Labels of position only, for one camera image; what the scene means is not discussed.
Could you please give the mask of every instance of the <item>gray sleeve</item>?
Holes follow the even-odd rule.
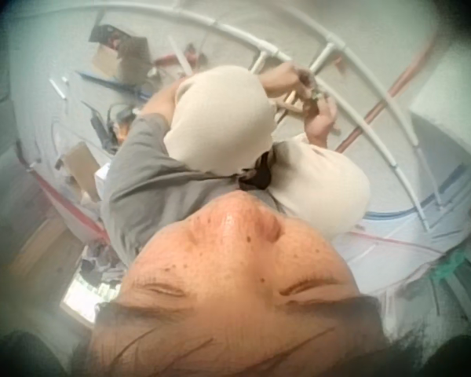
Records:
[[[108,171],[101,218],[126,265],[162,227],[236,187],[231,178],[191,171],[169,157],[167,130],[161,115],[136,119]]]

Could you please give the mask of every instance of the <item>dark hair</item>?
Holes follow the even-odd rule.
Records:
[[[334,311],[342,311],[343,309],[352,311],[349,309],[349,307],[352,308],[352,305],[357,307],[370,307],[369,310],[372,310],[373,307],[376,307],[377,309],[374,311],[374,313],[377,313],[378,315],[378,305],[376,304],[376,300],[373,298],[362,297],[353,300],[345,300],[341,303],[328,304],[329,307],[334,307]],[[100,312],[97,316],[97,327],[132,324],[140,320],[150,319],[151,317],[157,319],[160,315],[160,313],[150,313],[147,309],[128,309],[111,302],[101,307]],[[90,339],[87,339],[85,342],[81,343],[81,345],[77,347],[77,349],[73,353],[71,359],[71,375],[77,377],[134,377],[134,375],[129,374],[129,371],[126,371],[125,374],[120,372],[120,369],[122,367],[122,365],[120,364],[124,362],[123,360],[121,360],[123,359],[122,355],[126,351],[128,351],[132,345],[137,344],[140,340],[150,335],[152,332],[160,330],[161,326],[163,326],[163,321],[158,320],[158,325],[156,327],[153,327],[148,331],[142,331],[132,342],[127,344],[127,346],[125,346],[116,355],[114,355],[111,362],[109,363],[103,363],[101,361],[100,355],[97,355],[97,353],[95,353],[95,351],[92,349],[93,347],[90,346]],[[345,355],[344,360],[339,361],[328,371],[318,374],[318,377],[386,377],[388,375],[391,375],[392,377],[411,377],[415,375],[415,371],[420,364],[421,357],[421,350],[417,346],[418,343],[415,341],[415,339],[416,337],[414,335],[408,335],[404,339],[388,344],[383,350],[379,350],[377,352],[365,353],[364,355],[357,357],[350,357],[349,355]],[[176,357],[172,363],[166,365],[160,372],[147,374],[143,373],[143,371],[137,371],[135,376],[152,377],[174,375],[179,377],[183,375],[219,375],[214,374],[213,372],[207,373],[200,369],[184,370],[181,368],[176,368],[177,364],[179,364],[180,361],[186,358],[186,356],[192,355],[194,352],[197,352],[199,350],[202,350],[204,347],[209,346],[212,340],[213,339],[203,339],[201,341],[198,341],[197,344],[192,346],[190,350],[188,350],[184,354],[181,354],[179,357]],[[264,360],[255,365],[246,367],[243,371],[231,375],[283,375],[283,373],[279,369],[280,364],[300,347],[301,345],[293,347],[290,350],[275,355],[274,357],[270,357],[269,359]],[[159,346],[157,346],[156,348],[157,353],[160,353],[161,349],[159,348]]]

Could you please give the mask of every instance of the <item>person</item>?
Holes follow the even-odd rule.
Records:
[[[341,225],[338,217],[349,216],[349,206],[360,211],[367,202],[342,204],[344,193],[335,192],[345,183],[359,199],[350,185],[360,174],[325,152],[334,104],[311,103],[304,77],[308,72],[291,63],[260,76],[215,68],[173,84],[143,107],[111,163],[102,204],[112,245],[129,270],[119,296],[100,308],[90,342],[75,358],[76,373],[318,375],[346,372],[347,361],[349,370],[357,368],[367,355],[372,369],[383,369],[381,355],[390,347],[376,300],[360,294],[315,218],[287,214],[279,204],[296,194],[279,181],[286,166],[297,168],[287,178],[306,175],[293,161],[307,169],[327,166],[316,175],[336,174],[333,181],[307,182],[333,186],[324,191],[332,197],[309,200],[313,209],[322,203],[335,211],[327,202],[337,203],[339,216],[323,212],[332,221]],[[308,142],[272,146],[268,97],[291,90],[309,101]],[[241,185],[238,174],[270,148],[270,189]],[[313,158],[304,159],[309,151]],[[358,191],[365,197],[363,185]]]

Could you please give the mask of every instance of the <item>gray shirt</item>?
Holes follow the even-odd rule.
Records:
[[[168,129],[161,115],[136,119],[108,171],[101,218],[127,266],[161,228],[185,219],[212,199],[241,189],[236,176],[220,178],[189,170],[169,157],[163,142]],[[277,209],[268,192],[246,191]]]

